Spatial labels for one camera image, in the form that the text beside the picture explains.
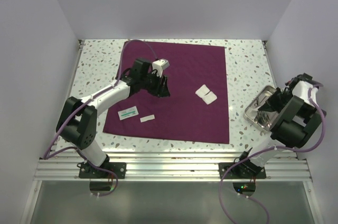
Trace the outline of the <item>small white bandage strip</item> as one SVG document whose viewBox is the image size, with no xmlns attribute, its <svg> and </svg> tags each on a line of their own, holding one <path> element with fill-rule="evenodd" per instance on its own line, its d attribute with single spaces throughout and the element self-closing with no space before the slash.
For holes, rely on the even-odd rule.
<svg viewBox="0 0 338 224">
<path fill-rule="evenodd" d="M 140 122 L 144 123 L 144 122 L 147 122 L 147 121 L 150 121 L 150 120 L 154 120 L 154 119 L 155 119 L 154 115 L 149 115 L 149 116 L 145 116 L 145 117 L 140 118 Z"/>
</svg>

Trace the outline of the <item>white green suture packet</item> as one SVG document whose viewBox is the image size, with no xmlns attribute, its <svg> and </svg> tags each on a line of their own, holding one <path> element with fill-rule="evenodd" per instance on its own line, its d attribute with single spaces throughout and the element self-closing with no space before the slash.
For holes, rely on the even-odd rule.
<svg viewBox="0 0 338 224">
<path fill-rule="evenodd" d="M 131 117 L 138 116 L 138 115 L 139 115 L 139 112 L 136 106 L 133 106 L 133 107 L 130 107 L 130 108 L 127 108 L 125 110 L 121 110 L 118 112 L 119 120 L 124 120 L 124 119 L 131 118 Z"/>
</svg>

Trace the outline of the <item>white gauze pad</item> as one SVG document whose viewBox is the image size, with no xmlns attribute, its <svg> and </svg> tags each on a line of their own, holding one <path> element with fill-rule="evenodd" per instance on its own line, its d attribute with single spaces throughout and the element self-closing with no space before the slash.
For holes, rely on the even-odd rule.
<svg viewBox="0 0 338 224">
<path fill-rule="evenodd" d="M 214 92 L 210 91 L 208 94 L 202 97 L 202 100 L 207 104 L 211 104 L 215 100 L 217 100 L 217 96 L 215 95 Z"/>
<path fill-rule="evenodd" d="M 210 92 L 210 89 L 206 85 L 202 85 L 195 94 L 199 96 L 200 98 L 203 98 L 205 95 L 207 95 Z"/>
</svg>

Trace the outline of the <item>steel forceps clamp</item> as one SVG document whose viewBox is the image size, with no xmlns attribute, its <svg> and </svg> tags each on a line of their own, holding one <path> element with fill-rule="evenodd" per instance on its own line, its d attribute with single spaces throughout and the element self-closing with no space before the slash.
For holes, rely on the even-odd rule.
<svg viewBox="0 0 338 224">
<path fill-rule="evenodd" d="M 257 111 L 257 114 L 255 116 L 254 121 L 257 124 L 264 125 L 264 124 L 268 123 L 269 117 L 264 111 Z"/>
</svg>

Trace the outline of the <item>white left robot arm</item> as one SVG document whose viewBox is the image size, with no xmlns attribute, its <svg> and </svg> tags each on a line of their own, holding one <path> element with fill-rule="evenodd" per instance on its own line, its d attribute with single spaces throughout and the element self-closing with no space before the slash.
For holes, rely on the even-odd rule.
<svg viewBox="0 0 338 224">
<path fill-rule="evenodd" d="M 117 79 L 108 86 L 84 98 L 69 97 L 65 101 L 57 124 L 57 136 L 77 148 L 92 164 L 91 171 L 98 178 L 108 175 L 110 165 L 107 163 L 108 156 L 95 141 L 97 118 L 141 90 L 155 97 L 169 97 L 167 76 L 164 75 L 169 66 L 169 61 L 165 59 L 154 62 L 136 59 L 132 67 L 120 69 Z"/>
</svg>

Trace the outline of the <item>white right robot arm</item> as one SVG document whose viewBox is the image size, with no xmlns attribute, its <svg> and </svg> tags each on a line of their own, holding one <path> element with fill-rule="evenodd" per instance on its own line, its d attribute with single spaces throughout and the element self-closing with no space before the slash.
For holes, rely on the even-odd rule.
<svg viewBox="0 0 338 224">
<path fill-rule="evenodd" d="M 316 102 L 319 86 L 312 76 L 299 74 L 284 89 L 276 88 L 250 104 L 247 111 L 254 115 L 253 122 L 270 135 L 241 154 L 234 169 L 238 176 L 255 176 L 277 152 L 302 148 L 308 142 L 326 115 Z"/>
</svg>

